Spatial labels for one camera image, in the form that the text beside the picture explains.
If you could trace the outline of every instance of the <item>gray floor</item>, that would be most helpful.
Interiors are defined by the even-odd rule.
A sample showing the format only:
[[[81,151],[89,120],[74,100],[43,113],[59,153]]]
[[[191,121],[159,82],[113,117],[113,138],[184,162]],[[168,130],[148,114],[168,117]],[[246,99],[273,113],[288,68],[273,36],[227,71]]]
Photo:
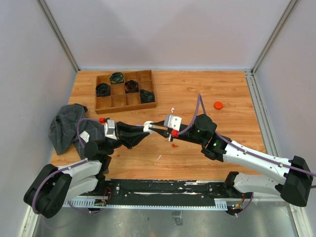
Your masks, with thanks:
[[[292,215],[285,203],[252,203],[240,217],[224,211],[183,211],[183,225],[173,223],[172,210],[106,209],[81,214],[63,208],[46,220],[41,218],[34,237],[297,237]]]

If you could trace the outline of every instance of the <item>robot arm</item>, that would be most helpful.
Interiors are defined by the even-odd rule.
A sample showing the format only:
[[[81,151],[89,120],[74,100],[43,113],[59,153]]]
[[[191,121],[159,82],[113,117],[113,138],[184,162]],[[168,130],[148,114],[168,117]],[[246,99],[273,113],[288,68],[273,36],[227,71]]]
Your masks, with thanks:
[[[306,206],[313,177],[295,168],[309,172],[305,160],[295,156],[292,160],[270,156],[247,148],[230,138],[215,132],[217,125],[206,114],[196,117],[192,126],[181,124],[181,118],[168,115],[165,121],[152,123],[167,130],[150,127],[161,136],[200,144],[201,152],[211,160],[239,164],[263,175],[229,173],[224,187],[233,197],[241,192],[259,192],[281,196],[286,202],[296,206]]]
[[[143,126],[123,122],[115,124],[108,119],[105,124],[106,138],[86,143],[86,159],[66,166],[44,166],[24,195],[24,202],[32,206],[35,213],[51,218],[64,202],[87,192],[101,193],[105,189],[103,173],[111,161],[109,155],[122,145],[132,149],[149,134]]]
[[[293,166],[310,171],[303,158],[295,156],[289,160],[252,150],[222,137],[215,132],[216,127],[206,114],[197,116],[190,128],[181,124],[180,117],[173,115],[167,115],[161,122],[148,121],[144,126],[114,123],[108,119],[105,124],[106,138],[86,143],[84,154],[87,159],[67,166],[46,165],[26,192],[24,202],[37,213],[50,218],[64,202],[76,196],[87,192],[101,193],[105,190],[103,173],[108,169],[111,161],[109,155],[113,154],[114,149],[122,145],[132,149],[146,136],[157,132],[169,141],[179,139],[200,144],[201,152],[211,160],[239,164],[263,174],[230,172],[224,188],[231,197],[237,197],[240,193],[259,192],[281,196],[293,205],[306,206],[313,177],[289,168]]]

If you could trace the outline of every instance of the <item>wooden table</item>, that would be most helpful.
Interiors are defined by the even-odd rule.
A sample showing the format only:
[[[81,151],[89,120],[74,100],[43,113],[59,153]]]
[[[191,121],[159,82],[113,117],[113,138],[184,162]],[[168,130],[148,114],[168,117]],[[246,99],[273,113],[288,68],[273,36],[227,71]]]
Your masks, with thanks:
[[[217,123],[218,132],[247,147],[265,151],[243,72],[153,72],[157,108],[97,115],[94,111],[96,77],[111,73],[78,72],[69,104],[87,106],[88,118],[110,117],[132,125],[164,120],[174,107],[174,114],[182,117],[182,123],[189,124],[200,93],[207,114]],[[214,109],[216,101],[224,104],[223,109]],[[179,140],[172,143],[153,134],[132,150],[116,149],[107,178],[224,180],[230,171],[255,174],[239,165],[206,158],[199,145]],[[72,145],[63,155],[54,152],[51,163],[59,166],[76,161],[79,156]]]

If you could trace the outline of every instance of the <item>white label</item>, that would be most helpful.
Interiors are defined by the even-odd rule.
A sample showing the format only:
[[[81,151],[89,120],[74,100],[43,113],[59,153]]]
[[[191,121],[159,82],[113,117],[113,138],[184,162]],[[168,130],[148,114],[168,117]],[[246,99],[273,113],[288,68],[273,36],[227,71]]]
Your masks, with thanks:
[[[81,134],[80,134],[80,137],[87,143],[89,141],[89,133],[87,133],[86,131],[83,131]]]

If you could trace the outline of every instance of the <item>red clip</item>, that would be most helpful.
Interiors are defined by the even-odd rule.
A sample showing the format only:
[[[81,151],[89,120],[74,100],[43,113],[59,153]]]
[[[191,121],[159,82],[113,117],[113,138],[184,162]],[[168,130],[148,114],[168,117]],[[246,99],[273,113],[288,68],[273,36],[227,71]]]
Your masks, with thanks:
[[[174,136],[174,137],[179,137],[178,132],[179,132],[179,131],[173,129],[173,130],[171,131],[171,135]]]
[[[105,118],[99,118],[99,123],[105,123]]]

